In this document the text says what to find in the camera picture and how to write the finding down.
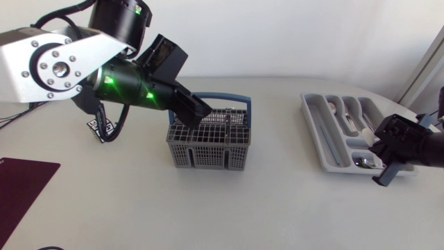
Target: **white wall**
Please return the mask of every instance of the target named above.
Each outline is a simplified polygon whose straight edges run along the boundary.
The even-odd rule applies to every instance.
[[[80,0],[1,0],[0,31]],[[444,24],[442,0],[152,0],[157,33],[189,55],[181,76],[306,76],[393,98]],[[73,16],[86,26],[90,10]],[[52,23],[46,28],[64,25]]]

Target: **gray plastic basket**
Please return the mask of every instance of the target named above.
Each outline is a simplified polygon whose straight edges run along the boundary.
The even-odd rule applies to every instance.
[[[169,113],[168,142],[176,167],[244,170],[251,139],[251,98],[226,93],[194,93],[202,99],[247,104],[247,110],[213,109],[195,129]]]

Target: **dark red mat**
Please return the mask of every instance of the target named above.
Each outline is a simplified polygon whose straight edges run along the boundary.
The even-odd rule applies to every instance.
[[[33,160],[0,160],[0,249],[59,167]]]

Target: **cutlery tray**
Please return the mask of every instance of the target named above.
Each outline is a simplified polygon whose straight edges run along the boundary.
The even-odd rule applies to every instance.
[[[302,111],[313,136],[322,168],[327,172],[378,175],[382,169],[356,166],[360,158],[373,161],[373,154],[361,134],[363,128],[376,129],[385,116],[368,97],[301,94]],[[329,103],[336,106],[336,113]],[[350,125],[351,119],[356,130]],[[398,176],[416,175],[407,165]]]

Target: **blue basket handle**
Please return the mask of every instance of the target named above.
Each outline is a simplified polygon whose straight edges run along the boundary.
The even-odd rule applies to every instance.
[[[239,94],[228,94],[218,92],[195,92],[193,93],[201,99],[220,99],[227,101],[238,101],[247,104],[247,127],[251,128],[251,98]],[[174,113],[169,110],[169,123],[174,123]]]

